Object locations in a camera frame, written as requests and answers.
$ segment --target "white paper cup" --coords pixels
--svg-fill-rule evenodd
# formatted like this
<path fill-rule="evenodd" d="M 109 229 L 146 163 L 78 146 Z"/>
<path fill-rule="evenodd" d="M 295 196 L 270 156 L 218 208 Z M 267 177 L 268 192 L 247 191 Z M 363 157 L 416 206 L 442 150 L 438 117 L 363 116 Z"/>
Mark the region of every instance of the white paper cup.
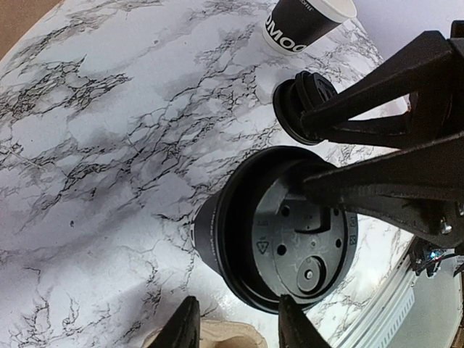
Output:
<path fill-rule="evenodd" d="M 276 51 L 296 54 L 356 15 L 352 0 L 280 0 L 263 34 Z"/>

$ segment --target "round opening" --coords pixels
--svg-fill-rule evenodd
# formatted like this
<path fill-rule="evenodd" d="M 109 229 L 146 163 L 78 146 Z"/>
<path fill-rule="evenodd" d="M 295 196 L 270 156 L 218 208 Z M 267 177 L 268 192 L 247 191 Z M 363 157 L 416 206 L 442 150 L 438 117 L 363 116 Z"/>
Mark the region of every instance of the round opening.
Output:
<path fill-rule="evenodd" d="M 283 244 L 279 245 L 277 247 L 277 253 L 280 255 L 280 256 L 283 256 L 285 255 L 285 253 L 287 252 L 287 247 Z"/>
<path fill-rule="evenodd" d="M 289 206 L 286 205 L 285 207 L 283 207 L 282 210 L 281 210 L 281 214 L 282 214 L 282 216 L 284 216 L 285 218 L 286 218 L 287 216 L 289 216 L 289 215 L 290 215 L 290 208 L 289 208 Z"/>
<path fill-rule="evenodd" d="M 311 270 L 307 270 L 306 272 L 304 272 L 304 277 L 307 280 L 310 280 L 313 276 L 314 276 L 314 273 Z"/>

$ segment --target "white marble surface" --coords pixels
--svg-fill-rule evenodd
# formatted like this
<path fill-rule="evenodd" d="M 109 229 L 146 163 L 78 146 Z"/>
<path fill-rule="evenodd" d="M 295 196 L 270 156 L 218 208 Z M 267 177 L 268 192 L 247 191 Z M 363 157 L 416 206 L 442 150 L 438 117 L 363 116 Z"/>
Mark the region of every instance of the white marble surface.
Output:
<path fill-rule="evenodd" d="M 277 347 L 276 316 L 241 303 L 189 226 L 246 156 L 295 144 L 275 86 L 307 69 L 342 90 L 381 62 L 357 21 L 285 57 L 266 0 L 65 0 L 0 62 L 0 347 L 140 347 L 188 294 Z M 404 111 L 402 102 L 370 116 Z M 382 152 L 327 142 L 336 165 Z M 410 235 L 360 219 L 355 263 L 309 312 L 349 328 Z"/>

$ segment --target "screw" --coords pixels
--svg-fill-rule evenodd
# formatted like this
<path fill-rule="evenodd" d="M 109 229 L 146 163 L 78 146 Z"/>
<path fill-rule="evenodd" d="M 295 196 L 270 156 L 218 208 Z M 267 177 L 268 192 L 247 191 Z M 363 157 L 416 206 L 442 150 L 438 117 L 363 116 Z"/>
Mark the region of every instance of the screw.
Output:
<path fill-rule="evenodd" d="M 457 205 L 457 213 L 459 216 L 464 216 L 464 203 L 456 203 Z"/>
<path fill-rule="evenodd" d="M 304 277 L 307 279 L 307 280 L 310 280 L 312 278 L 312 276 L 314 275 L 314 273 L 311 271 L 311 270 L 307 270 L 306 272 L 304 272 Z"/>
<path fill-rule="evenodd" d="M 447 219 L 445 217 L 442 217 L 440 220 L 440 232 L 442 234 L 448 234 L 452 231 L 452 226 L 448 225 Z"/>

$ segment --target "wires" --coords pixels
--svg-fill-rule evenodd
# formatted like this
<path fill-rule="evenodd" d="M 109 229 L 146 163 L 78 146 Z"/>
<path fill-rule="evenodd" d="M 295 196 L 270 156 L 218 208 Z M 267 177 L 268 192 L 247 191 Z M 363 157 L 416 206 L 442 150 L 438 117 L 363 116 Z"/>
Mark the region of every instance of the wires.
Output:
<path fill-rule="evenodd" d="M 457 276 L 459 273 L 463 271 L 464 271 L 464 263 L 461 266 L 459 266 L 457 270 L 455 270 L 455 272 L 453 273 L 453 277 Z"/>
<path fill-rule="evenodd" d="M 429 266 L 432 266 L 432 265 L 435 265 L 436 263 L 438 262 L 441 262 L 443 260 L 446 260 L 446 259 L 451 259 L 452 257 L 456 257 L 457 255 L 456 254 L 447 254 L 445 256 L 442 256 L 442 257 L 438 257 L 436 259 L 432 259 L 428 262 L 426 262 L 425 264 L 423 264 L 420 268 L 418 268 L 415 272 L 416 273 L 421 273 L 423 270 L 425 270 L 426 268 L 428 268 Z"/>

